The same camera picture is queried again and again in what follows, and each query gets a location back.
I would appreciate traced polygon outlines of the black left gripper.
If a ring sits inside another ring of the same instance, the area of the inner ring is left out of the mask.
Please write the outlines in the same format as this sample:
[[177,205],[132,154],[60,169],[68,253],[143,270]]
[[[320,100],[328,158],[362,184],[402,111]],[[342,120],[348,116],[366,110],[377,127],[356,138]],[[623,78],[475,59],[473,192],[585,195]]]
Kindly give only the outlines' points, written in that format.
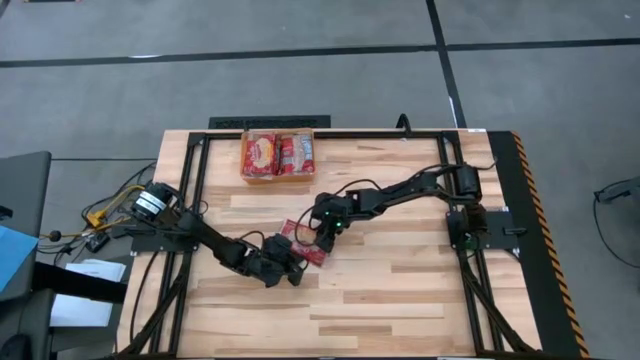
[[275,234],[265,239],[258,254],[251,260],[251,275],[266,288],[274,287],[285,278],[291,285],[300,285],[307,260],[292,250],[292,242]]

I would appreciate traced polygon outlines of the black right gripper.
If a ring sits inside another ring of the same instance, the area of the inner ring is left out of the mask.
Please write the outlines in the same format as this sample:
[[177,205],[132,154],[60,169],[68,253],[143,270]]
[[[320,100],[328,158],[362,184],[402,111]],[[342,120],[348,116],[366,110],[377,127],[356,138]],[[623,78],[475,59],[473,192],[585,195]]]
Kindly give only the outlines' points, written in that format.
[[349,227],[352,201],[344,196],[321,193],[311,210],[310,224],[316,232],[314,244],[323,252],[332,251],[336,236]]

